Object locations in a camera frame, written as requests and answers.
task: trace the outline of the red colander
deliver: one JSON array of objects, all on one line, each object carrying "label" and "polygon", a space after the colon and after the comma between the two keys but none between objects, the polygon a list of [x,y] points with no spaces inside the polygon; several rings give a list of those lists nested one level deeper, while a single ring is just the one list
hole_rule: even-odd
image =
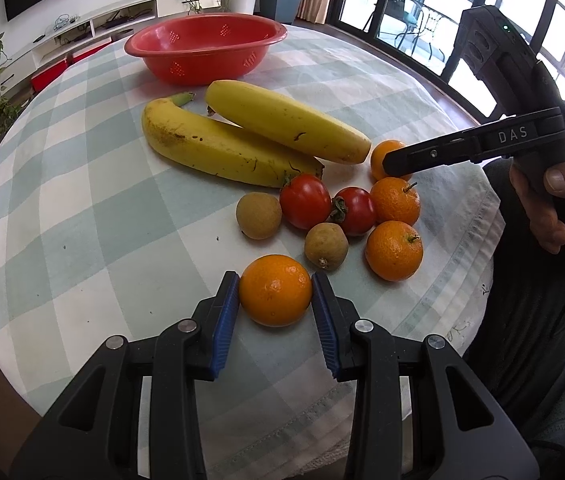
[{"label": "red colander", "polygon": [[267,18],[224,12],[174,18],[144,28],[125,44],[167,83],[208,85],[236,79],[260,64],[270,45],[287,37],[287,29]]}]

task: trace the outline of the tv stand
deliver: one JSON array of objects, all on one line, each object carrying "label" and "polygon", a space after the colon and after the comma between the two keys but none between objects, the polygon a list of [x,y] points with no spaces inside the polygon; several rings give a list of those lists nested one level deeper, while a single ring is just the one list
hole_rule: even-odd
[{"label": "tv stand", "polygon": [[[117,33],[137,32],[149,22],[171,18],[190,10],[192,0],[123,0],[54,30],[40,40],[32,41],[12,56],[0,74],[3,95],[10,96],[37,73],[67,56]],[[202,9],[220,7],[220,0],[198,0]]]}]

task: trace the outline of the round table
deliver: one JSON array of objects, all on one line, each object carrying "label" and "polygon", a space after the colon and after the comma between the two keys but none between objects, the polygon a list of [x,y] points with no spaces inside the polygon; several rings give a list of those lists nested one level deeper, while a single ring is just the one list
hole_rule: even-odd
[{"label": "round table", "polygon": [[[70,67],[41,92],[0,144],[0,367],[43,414],[110,335],[155,336],[213,296],[227,269],[263,254],[307,264],[303,238],[240,233],[235,207],[255,187],[199,173],[155,154],[144,105],[182,89],[157,81],[118,42]],[[354,46],[289,27],[245,80],[344,120],[374,144],[454,131],[410,76]],[[206,113],[204,88],[187,108]],[[491,257],[504,222],[482,170],[459,164],[414,179],[424,261],[387,283],[351,243],[331,274],[335,293],[394,335],[440,333],[462,352],[485,309]],[[327,163],[334,193],[371,187],[369,167]],[[197,386],[210,479],[285,478],[346,450],[355,385],[325,366],[315,322],[268,330],[238,316],[226,368]],[[403,412],[408,413],[408,402]],[[140,470],[147,472],[143,408]]]}]

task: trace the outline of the tomato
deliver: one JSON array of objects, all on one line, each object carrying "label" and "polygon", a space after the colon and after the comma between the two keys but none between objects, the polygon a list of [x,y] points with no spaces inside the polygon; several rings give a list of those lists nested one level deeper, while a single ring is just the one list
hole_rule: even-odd
[{"label": "tomato", "polygon": [[331,213],[331,195],[318,177],[300,174],[280,190],[282,214],[298,229],[322,224]]},{"label": "tomato", "polygon": [[361,236],[376,223],[371,195],[361,187],[346,187],[333,198],[331,220],[340,224],[347,236]]}]

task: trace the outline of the banana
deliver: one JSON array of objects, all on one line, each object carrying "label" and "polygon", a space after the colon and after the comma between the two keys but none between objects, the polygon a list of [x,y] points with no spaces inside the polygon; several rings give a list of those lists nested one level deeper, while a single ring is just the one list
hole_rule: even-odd
[{"label": "banana", "polygon": [[371,149],[369,138],[348,124],[243,81],[214,81],[205,99],[232,123],[307,155],[341,164],[360,164]]},{"label": "banana", "polygon": [[182,110],[171,98],[147,104],[142,129],[149,145],[161,155],[231,180],[282,187],[300,173],[322,177],[323,165],[312,156],[239,126]]}]

